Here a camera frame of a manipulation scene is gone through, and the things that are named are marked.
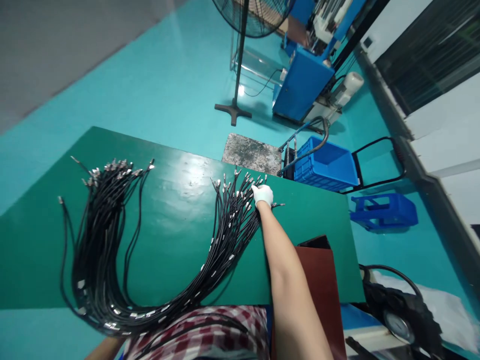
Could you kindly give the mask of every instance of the checkered shirt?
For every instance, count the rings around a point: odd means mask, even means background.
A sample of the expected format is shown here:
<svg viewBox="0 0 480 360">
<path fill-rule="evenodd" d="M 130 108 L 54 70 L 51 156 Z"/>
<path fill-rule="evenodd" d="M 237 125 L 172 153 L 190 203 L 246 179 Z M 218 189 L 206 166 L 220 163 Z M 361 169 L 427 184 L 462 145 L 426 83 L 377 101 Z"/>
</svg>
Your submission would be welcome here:
<svg viewBox="0 0 480 360">
<path fill-rule="evenodd" d="M 159 334 L 160 336 L 152 343 L 152 347 L 184 329 L 189 329 L 208 321 L 223 319 L 212 313 L 236 319 L 248 329 L 248 333 L 229 327 L 226 324 L 212 324 L 199 327 L 165 343 L 138 360 L 195 359 L 198 357 L 214 357 L 212 354 L 218 354 L 219 352 L 224 355 L 225 353 L 232 354 L 232 357 L 220 356 L 222 359 L 270 359 L 267 312 L 261 306 L 245 305 L 210 306 L 191 311 L 175 321 L 173 325 L 163 332 L 146 334 L 140 337 L 134 344 L 128 341 L 124 352 L 128 354 L 128 358 L 125 360 L 137 359 L 142 349 Z"/>
</svg>

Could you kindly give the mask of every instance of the gloved hand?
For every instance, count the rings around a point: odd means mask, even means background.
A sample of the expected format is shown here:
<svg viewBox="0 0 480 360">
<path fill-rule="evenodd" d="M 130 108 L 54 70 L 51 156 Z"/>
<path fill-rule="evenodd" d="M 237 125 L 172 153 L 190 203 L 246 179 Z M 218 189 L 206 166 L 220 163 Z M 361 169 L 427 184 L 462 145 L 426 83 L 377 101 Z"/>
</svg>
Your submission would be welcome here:
<svg viewBox="0 0 480 360">
<path fill-rule="evenodd" d="M 257 206 L 260 201 L 264 201 L 268 205 L 272 206 L 272 203 L 274 202 L 274 192 L 270 186 L 260 185 L 259 187 L 256 187 L 255 185 L 252 185 L 251 189 L 253 191 L 255 206 Z"/>
</svg>

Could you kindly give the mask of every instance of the blue storage bin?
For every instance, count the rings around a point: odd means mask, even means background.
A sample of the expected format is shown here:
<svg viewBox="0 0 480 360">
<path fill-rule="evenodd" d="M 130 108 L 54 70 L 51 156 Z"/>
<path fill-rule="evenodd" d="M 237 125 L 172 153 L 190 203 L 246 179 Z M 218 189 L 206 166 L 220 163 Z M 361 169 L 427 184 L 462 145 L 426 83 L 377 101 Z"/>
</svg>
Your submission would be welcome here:
<svg viewBox="0 0 480 360">
<path fill-rule="evenodd" d="M 408 228 L 419 223 L 415 204 L 399 193 L 352 196 L 350 219 L 367 230 Z"/>
<path fill-rule="evenodd" d="M 297 155 L 305 154 L 321 142 L 318 137 L 311 136 Z M 319 150 L 295 164 L 294 179 L 299 183 L 334 192 L 359 184 L 352 153 L 328 141 Z"/>
</svg>

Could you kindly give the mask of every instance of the standing fan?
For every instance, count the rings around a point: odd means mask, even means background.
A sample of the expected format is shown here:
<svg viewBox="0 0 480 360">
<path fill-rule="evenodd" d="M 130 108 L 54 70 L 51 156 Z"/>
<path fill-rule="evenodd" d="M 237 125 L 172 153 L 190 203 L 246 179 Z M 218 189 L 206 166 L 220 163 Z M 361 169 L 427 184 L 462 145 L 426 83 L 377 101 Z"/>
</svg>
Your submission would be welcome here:
<svg viewBox="0 0 480 360">
<path fill-rule="evenodd" d="M 270 35 L 285 21 L 295 0 L 213 0 L 223 18 L 240 33 L 238 68 L 236 70 L 235 96 L 231 105 L 215 104 L 215 109 L 231 115 L 231 125 L 237 126 L 237 117 L 252 118 L 252 113 L 237 105 L 240 70 L 244 55 L 245 37 L 263 38 Z"/>
</svg>

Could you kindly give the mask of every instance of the window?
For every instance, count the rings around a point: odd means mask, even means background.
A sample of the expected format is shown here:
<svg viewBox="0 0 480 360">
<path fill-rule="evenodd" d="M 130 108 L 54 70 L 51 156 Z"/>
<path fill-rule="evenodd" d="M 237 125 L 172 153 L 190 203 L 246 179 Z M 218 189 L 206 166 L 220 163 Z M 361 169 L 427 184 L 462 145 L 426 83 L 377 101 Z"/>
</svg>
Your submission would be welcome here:
<svg viewBox="0 0 480 360">
<path fill-rule="evenodd" d="M 480 3 L 433 0 L 375 62 L 408 116 L 480 71 Z"/>
</svg>

